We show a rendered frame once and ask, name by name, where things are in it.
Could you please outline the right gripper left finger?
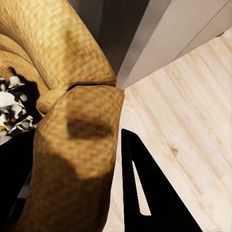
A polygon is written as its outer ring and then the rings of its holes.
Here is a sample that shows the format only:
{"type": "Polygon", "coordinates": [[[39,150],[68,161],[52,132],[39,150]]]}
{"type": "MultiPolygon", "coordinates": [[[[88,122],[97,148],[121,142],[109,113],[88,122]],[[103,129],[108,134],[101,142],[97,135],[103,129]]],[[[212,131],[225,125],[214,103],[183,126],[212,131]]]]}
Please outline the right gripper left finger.
{"type": "Polygon", "coordinates": [[[0,231],[33,166],[35,130],[0,145],[0,231]]]}

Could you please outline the popcorn bag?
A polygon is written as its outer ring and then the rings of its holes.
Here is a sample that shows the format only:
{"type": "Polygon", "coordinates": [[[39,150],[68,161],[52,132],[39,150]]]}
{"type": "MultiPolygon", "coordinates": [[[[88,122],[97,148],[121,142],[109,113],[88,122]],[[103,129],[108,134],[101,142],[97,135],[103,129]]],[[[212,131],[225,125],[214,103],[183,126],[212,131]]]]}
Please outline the popcorn bag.
{"type": "Polygon", "coordinates": [[[67,0],[0,0],[0,78],[18,76],[38,122],[26,199],[0,232],[102,232],[125,98],[67,0]]]}

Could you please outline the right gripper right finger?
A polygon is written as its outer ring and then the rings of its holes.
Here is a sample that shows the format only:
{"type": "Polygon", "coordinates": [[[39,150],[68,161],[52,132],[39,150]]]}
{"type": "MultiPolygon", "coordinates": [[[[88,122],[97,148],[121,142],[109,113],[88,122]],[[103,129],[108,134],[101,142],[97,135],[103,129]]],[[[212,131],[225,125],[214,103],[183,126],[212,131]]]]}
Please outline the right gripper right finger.
{"type": "Polygon", "coordinates": [[[134,132],[121,129],[125,232],[203,232],[134,132]],[[134,161],[151,215],[140,213],[134,161]]]}

